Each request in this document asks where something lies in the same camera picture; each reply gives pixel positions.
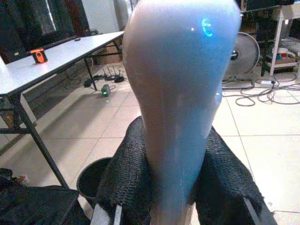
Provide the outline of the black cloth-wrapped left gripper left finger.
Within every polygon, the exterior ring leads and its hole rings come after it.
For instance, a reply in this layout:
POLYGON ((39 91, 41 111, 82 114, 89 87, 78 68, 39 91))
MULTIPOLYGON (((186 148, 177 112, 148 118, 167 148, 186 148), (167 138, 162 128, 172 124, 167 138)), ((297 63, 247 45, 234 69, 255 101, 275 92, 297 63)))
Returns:
POLYGON ((145 144, 143 120, 138 116, 129 124, 97 189, 97 203, 110 217, 120 205, 127 225, 150 224, 151 178, 145 144))

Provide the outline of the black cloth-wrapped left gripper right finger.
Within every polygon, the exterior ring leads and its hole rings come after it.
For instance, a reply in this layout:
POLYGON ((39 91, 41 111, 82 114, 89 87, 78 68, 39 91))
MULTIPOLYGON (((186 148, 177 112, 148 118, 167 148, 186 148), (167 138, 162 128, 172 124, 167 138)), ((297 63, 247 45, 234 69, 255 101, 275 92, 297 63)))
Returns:
POLYGON ((250 171, 214 128, 207 139, 194 201, 202 225, 276 224, 250 171))

